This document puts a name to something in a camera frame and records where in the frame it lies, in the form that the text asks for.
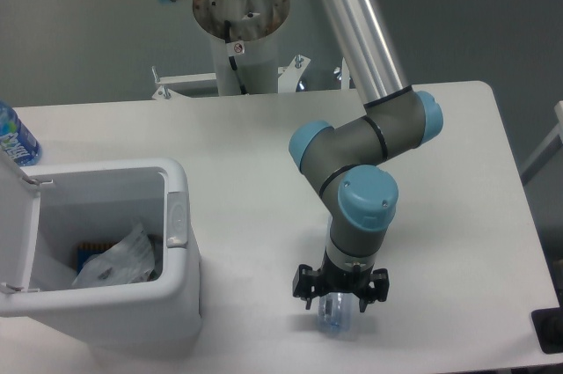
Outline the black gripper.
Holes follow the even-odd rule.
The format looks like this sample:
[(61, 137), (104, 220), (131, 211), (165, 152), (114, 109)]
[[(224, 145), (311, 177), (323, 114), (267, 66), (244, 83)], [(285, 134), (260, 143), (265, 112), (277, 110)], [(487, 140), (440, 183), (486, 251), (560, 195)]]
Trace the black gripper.
[(375, 302), (385, 302), (390, 288), (386, 268), (374, 270), (371, 257), (353, 257), (334, 246), (325, 249), (320, 269), (300, 264), (292, 281), (292, 295), (310, 309), (312, 300), (329, 293), (353, 294), (359, 299), (359, 311), (366, 312)]

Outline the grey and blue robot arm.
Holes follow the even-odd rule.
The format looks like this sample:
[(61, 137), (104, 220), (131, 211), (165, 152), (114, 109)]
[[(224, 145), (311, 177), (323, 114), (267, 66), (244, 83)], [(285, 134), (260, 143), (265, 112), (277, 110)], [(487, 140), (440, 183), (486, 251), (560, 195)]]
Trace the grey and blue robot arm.
[[(174, 3), (179, 0), (159, 0)], [(192, 0), (194, 18), (211, 40), (222, 95), (278, 91), (270, 48), (289, 15), (289, 0)], [(376, 0), (322, 0), (326, 16), (362, 97), (363, 116), (335, 128), (312, 121), (289, 141), (289, 153), (331, 215), (320, 268), (301, 265), (294, 297), (310, 304), (352, 294), (359, 307), (383, 302), (389, 275), (375, 258), (396, 213), (398, 187), (380, 165), (432, 140), (442, 109), (401, 74)]]

